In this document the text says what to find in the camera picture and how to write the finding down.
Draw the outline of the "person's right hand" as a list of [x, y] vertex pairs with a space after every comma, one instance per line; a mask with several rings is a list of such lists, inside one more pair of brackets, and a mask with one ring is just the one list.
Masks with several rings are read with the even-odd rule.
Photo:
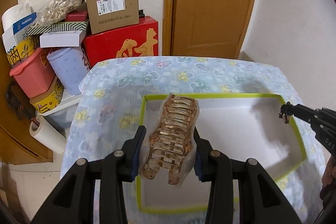
[[335, 157], [331, 156], [327, 162], [325, 171], [322, 176], [322, 185], [326, 187], [330, 185], [332, 181], [336, 178], [336, 163]]

